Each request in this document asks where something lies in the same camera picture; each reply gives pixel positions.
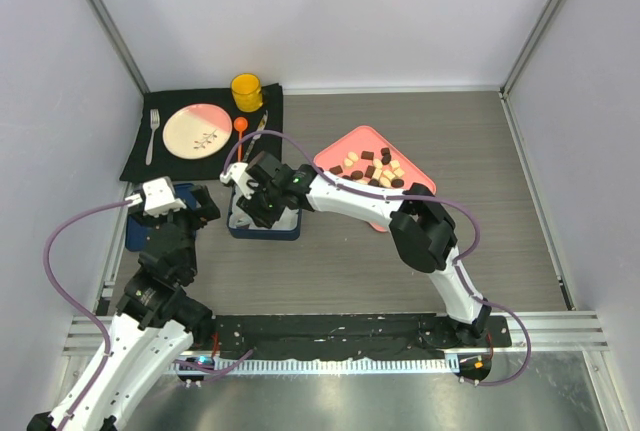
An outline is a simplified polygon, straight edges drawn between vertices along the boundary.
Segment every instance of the gray wooden table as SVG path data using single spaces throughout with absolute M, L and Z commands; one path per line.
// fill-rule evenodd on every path
M 497 93 L 285 96 L 285 132 L 313 155 L 362 124 L 430 176 L 439 196 L 478 217 L 482 240 L 465 265 L 479 290 L 521 311 L 566 309 Z M 283 158 L 302 163 L 288 145 Z M 229 189 L 207 184 L 226 215 Z M 452 215 L 465 247 L 472 229 Z M 305 213 L 294 242 L 237 240 L 219 220 L 199 232 L 197 253 L 199 274 L 187 292 L 219 314 L 444 310 L 390 236 L 343 216 Z M 125 251 L 114 303 L 136 270 Z

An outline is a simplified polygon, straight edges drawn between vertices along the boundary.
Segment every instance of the knife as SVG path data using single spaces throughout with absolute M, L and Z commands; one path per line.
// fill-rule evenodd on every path
M 267 119 L 269 119 L 269 110 L 265 110 L 264 115 L 262 116 L 262 119 L 260 120 L 260 124 L 258 124 L 258 129 L 256 129 L 256 131 L 262 131 L 266 126 L 267 126 Z M 251 142 L 249 143 L 249 146 L 247 146 L 247 150 L 244 152 L 244 157 L 242 158 L 242 162 L 246 163 L 249 160 L 249 155 L 251 154 L 251 151 L 253 151 L 253 147 L 256 144 L 256 141 L 259 140 L 262 137 L 261 134 L 256 134 L 253 139 L 251 139 Z

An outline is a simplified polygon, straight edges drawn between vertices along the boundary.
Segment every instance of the yellow cup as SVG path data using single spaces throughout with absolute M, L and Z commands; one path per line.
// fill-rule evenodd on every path
M 231 81 L 231 94 L 240 111 L 253 113 L 262 107 L 262 87 L 253 74 L 241 74 Z

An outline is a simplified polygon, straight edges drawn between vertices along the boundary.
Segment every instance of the fork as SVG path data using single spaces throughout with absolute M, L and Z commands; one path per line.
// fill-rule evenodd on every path
M 153 159 L 153 137 L 156 134 L 156 129 L 160 127 L 160 113 L 157 109 L 151 110 L 151 139 L 149 140 L 149 147 L 147 148 L 147 159 L 145 159 L 145 163 L 147 166 L 151 164 L 151 160 Z

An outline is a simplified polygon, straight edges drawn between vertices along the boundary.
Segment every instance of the white wall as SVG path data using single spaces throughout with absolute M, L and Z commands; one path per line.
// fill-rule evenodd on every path
M 57 392 L 70 306 L 41 264 L 53 228 L 122 196 L 141 98 L 85 0 L 0 0 L 0 428 L 25 429 Z M 53 264 L 85 304 L 115 213 L 60 239 Z
M 572 293 L 598 312 L 636 406 L 639 85 L 640 1 L 567 0 L 512 95 Z
M 546 0 L 104 0 L 152 90 L 502 84 Z

